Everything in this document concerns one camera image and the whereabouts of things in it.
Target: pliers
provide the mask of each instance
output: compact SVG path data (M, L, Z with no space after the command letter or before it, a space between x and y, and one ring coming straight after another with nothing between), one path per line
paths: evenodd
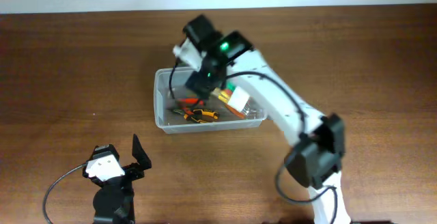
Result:
M174 113L180 114L184 116L184 119L187 121L192 121L194 123L208 123L205 120L201 119L202 115L208 116L208 117L212 117L214 119L218 119L219 118L219 114L216 111L211 111L208 109L173 109L171 110Z

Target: clear plastic bin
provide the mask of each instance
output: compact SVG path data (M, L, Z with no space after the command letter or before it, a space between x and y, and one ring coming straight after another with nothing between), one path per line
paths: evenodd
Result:
M160 69L155 74L155 122L157 127L162 128L166 133L256 128L267 118L267 113L253 100L250 100L249 103L253 112L246 116L245 119L241 119L227 110L220 100L211 97L207 100L205 108L213 109L220 114L218 122L196 124L191 121L186 121L182 115L171 112L171 108L175 106L174 100L169 95L171 70L171 68ZM176 98L187 98L187 94L190 96L190 91L184 87L184 84L192 72L193 71L188 67L176 68L171 83Z

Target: wood grain surface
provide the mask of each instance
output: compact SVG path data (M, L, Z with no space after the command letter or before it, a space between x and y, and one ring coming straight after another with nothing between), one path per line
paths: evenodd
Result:
M298 94L346 121L343 194L353 219L437 223L437 5L5 15L0 20L0 223L43 223L45 190L132 134L153 162L134 183L138 223L311 219L273 176L289 150L259 128L166 135L154 73L200 13L239 29ZM307 191L289 176L290 195ZM55 223L91 223L98 187L75 173L48 199Z

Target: plastic container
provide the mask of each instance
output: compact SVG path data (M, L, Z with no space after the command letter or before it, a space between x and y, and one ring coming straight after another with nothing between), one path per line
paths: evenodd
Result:
M220 113L218 122L210 122L204 124L195 124L184 120L181 115L172 113L171 107L175 106L174 100L169 95L169 78L171 68L160 69L155 74L154 87L154 110L155 122L157 127L162 128L166 133L182 133L182 132L205 132L215 130L228 130L240 128L256 128L263 120L267 118L267 113L258 107L256 102L250 101L253 108L253 113L242 120L236 115L228 111L224 104L211 97L205 108L214 109ZM190 95L184 84L188 80L193 71L188 67L176 68L173 74L172 88L176 98L187 98Z

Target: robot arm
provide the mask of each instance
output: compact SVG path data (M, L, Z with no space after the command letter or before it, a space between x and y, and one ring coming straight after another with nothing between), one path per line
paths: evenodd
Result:
M307 104L237 31L223 37L214 30L207 18L199 16L185 26L184 33L187 35L186 41L182 46L175 46L173 53L194 70L186 82L187 88L200 98L208 98L210 92L220 87L227 76L234 76L232 82L267 110L284 132L288 143L294 146L292 153L295 156L285 165L289 173L308 188L311 198L317 197L325 190L325 186L337 188L334 223L350 223L340 187L341 158L345 152L341 119L336 115L325 117ZM303 111L306 123L301 121L298 111ZM309 136L302 137L300 132ZM331 222L335 201L334 193L328 191L311 202L316 224Z
M94 148L82 172L83 177L101 188L93 199L94 224L135 223L132 181L144 178L144 171L152 168L136 135L132 139L132 156L137 162L122 167L113 145Z

